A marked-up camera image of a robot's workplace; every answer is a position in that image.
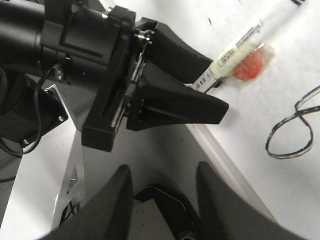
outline red fruit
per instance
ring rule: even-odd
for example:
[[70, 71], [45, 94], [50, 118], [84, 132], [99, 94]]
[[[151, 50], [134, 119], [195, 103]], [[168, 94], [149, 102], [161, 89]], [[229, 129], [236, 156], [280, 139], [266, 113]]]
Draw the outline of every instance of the red fruit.
[[263, 68], [263, 56], [260, 50], [254, 50], [245, 59], [236, 66], [232, 74], [237, 79], [248, 81], [254, 79]]

